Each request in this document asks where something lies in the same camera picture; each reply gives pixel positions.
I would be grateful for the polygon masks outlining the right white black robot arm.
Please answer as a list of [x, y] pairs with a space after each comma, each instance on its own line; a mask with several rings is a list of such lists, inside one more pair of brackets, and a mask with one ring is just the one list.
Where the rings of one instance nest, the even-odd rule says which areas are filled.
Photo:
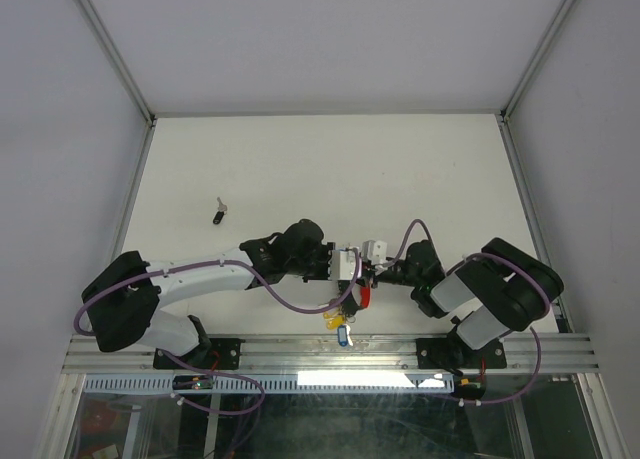
[[447, 337], [448, 357], [459, 366], [474, 363], [491, 341], [523, 332], [544, 318], [564, 291], [551, 267], [498, 237], [451, 272], [444, 269], [431, 241], [412, 243], [403, 258], [392, 259], [387, 267], [368, 261], [364, 283], [410, 287], [418, 308], [437, 319], [479, 300], [481, 306]]

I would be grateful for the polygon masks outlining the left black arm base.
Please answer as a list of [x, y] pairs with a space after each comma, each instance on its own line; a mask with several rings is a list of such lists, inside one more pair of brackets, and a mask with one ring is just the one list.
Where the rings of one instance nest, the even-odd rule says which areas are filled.
[[237, 337], [210, 336], [209, 344], [199, 346], [179, 359], [198, 369], [233, 371], [239, 368], [243, 343]]

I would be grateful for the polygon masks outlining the metal key holder red handle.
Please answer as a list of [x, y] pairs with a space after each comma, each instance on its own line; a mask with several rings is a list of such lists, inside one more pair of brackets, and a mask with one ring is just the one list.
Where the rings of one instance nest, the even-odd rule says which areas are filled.
[[371, 291], [368, 285], [356, 285], [339, 305], [335, 306], [337, 300], [332, 300], [329, 302], [332, 308], [322, 313], [326, 328], [336, 333], [340, 347], [346, 348], [353, 345], [351, 324], [355, 321], [358, 312], [369, 307]]

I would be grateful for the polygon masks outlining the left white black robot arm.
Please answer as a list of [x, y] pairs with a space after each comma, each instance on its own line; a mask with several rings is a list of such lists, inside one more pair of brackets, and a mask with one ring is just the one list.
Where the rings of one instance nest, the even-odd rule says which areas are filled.
[[287, 275], [327, 280], [331, 250], [322, 229], [302, 219], [283, 232], [193, 263], [154, 264], [129, 251], [101, 272], [81, 298], [100, 351], [140, 344], [165, 350], [194, 368], [204, 364], [210, 352], [204, 327], [193, 315], [168, 313], [167, 306], [215, 292], [274, 285]]

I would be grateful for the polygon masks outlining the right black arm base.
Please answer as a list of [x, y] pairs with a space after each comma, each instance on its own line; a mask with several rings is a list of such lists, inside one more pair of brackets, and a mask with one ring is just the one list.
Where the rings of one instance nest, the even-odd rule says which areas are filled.
[[506, 353], [499, 339], [480, 349], [472, 349], [449, 336], [421, 337], [415, 340], [419, 369], [442, 369], [461, 375], [463, 369], [505, 369]]

